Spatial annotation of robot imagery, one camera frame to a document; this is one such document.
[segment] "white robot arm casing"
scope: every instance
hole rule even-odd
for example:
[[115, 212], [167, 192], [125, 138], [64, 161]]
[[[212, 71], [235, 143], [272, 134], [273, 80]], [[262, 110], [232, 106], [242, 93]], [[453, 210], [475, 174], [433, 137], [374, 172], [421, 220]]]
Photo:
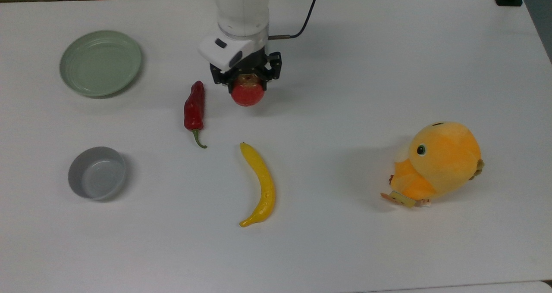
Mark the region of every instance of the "white robot arm casing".
[[221, 71], [264, 48], [269, 0], [215, 0], [219, 29], [205, 37], [199, 53]]

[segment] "black cable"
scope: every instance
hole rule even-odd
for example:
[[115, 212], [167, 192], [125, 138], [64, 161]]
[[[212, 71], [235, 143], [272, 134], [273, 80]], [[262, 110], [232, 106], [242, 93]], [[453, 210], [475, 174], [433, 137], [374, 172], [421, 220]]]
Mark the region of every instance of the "black cable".
[[294, 34], [294, 35], [278, 34], [276, 36], [268, 36], [268, 39], [269, 40], [283, 40], [283, 39], [287, 39], [287, 38], [297, 38], [298, 36], [300, 36], [303, 33], [303, 30], [305, 30], [305, 28], [307, 26], [307, 23], [309, 22], [309, 18], [311, 16], [312, 9], [314, 8], [315, 3], [316, 3], [316, 0], [312, 0], [311, 7], [309, 9], [309, 14], [307, 14], [307, 18], [305, 19], [305, 23], [303, 24], [303, 27], [301, 28], [301, 30], [299, 30], [299, 32], [297, 34]]

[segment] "plush toy eye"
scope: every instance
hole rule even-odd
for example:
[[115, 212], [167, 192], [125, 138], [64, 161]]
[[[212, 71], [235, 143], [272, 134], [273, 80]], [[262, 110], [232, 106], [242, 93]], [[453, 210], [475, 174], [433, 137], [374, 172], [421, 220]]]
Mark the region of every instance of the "plush toy eye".
[[420, 145], [418, 146], [418, 149], [416, 150], [416, 152], [417, 152], [418, 155], [420, 155], [420, 156], [426, 155], [426, 145], [425, 145], [425, 144], [420, 144]]

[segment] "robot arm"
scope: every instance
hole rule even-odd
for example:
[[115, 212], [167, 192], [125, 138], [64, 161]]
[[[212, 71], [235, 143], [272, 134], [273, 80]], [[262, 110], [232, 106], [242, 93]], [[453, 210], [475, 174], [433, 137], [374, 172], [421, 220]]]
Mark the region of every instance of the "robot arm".
[[268, 1], [215, 0], [219, 28], [203, 39], [199, 53], [211, 64], [215, 83], [226, 84], [230, 93], [241, 75], [256, 75], [263, 90], [268, 81], [280, 76], [280, 53], [264, 52], [268, 41]]

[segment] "red chili pepper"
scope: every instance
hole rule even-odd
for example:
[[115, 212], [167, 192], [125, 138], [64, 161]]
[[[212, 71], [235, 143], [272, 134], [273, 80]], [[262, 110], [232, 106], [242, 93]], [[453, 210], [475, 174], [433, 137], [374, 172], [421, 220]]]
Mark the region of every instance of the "red chili pepper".
[[199, 131], [203, 129], [203, 113], [205, 112], [205, 89], [203, 83], [197, 81], [191, 87], [190, 97], [184, 104], [184, 127], [194, 133], [195, 142], [199, 143]]

